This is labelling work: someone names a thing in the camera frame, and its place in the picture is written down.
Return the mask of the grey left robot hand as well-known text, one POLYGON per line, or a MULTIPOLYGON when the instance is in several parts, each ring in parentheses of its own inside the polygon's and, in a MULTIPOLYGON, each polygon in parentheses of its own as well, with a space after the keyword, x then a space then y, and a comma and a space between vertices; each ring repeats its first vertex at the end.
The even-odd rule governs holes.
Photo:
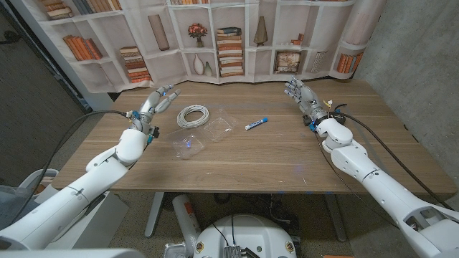
POLYGON ((140 120, 143 123, 149 124, 152 120, 152 117, 156 113, 162 113, 168 109, 170 104, 180 95, 181 90, 178 89, 175 92, 171 93, 167 98, 160 101, 160 99, 171 89, 173 85, 167 85, 160 87, 159 89, 153 91, 146 99, 144 104, 142 104, 138 113, 140 115, 140 120))

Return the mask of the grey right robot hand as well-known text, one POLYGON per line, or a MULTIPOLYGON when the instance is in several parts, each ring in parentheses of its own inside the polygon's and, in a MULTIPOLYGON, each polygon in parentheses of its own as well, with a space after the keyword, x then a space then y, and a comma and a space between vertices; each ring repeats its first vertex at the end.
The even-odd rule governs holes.
POLYGON ((285 86, 285 94, 298 104, 301 112, 308 116, 312 122, 318 125, 321 120, 328 118, 328 113, 319 103, 316 93, 301 80, 298 80, 293 75, 285 86))

